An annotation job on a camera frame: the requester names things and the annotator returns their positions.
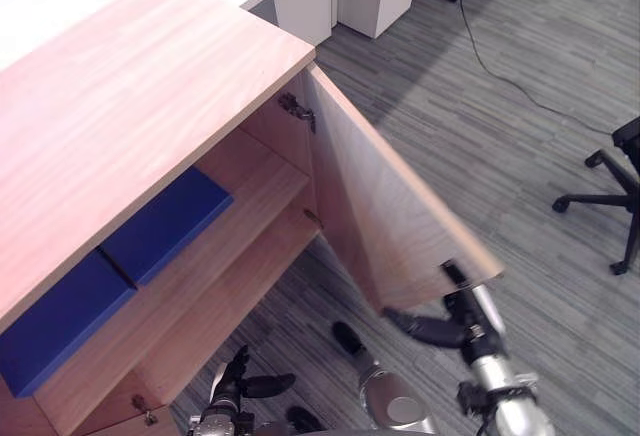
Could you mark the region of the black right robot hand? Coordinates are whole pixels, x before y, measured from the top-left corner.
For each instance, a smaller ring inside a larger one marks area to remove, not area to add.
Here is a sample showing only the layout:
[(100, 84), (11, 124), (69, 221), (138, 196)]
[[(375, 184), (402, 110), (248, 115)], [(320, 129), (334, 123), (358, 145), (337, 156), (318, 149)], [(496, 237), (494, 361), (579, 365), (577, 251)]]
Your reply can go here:
[(414, 315), (391, 307), (385, 307), (383, 315), (418, 342), (460, 350), (467, 364), (485, 356), (507, 356), (502, 336), (473, 293), (469, 278), (454, 260), (445, 261), (440, 267), (455, 286), (453, 293), (442, 298), (449, 319)]

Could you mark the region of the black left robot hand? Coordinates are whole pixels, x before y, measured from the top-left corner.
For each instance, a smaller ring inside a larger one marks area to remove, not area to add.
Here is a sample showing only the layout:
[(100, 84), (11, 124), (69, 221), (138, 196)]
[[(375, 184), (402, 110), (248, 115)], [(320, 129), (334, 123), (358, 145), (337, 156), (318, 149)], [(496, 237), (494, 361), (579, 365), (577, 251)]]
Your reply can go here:
[(279, 396), (296, 382), (292, 373), (245, 377), (249, 362), (249, 348), (242, 346), (226, 365), (218, 383), (214, 386), (210, 405), (228, 403), (239, 410), (242, 398), (265, 399)]

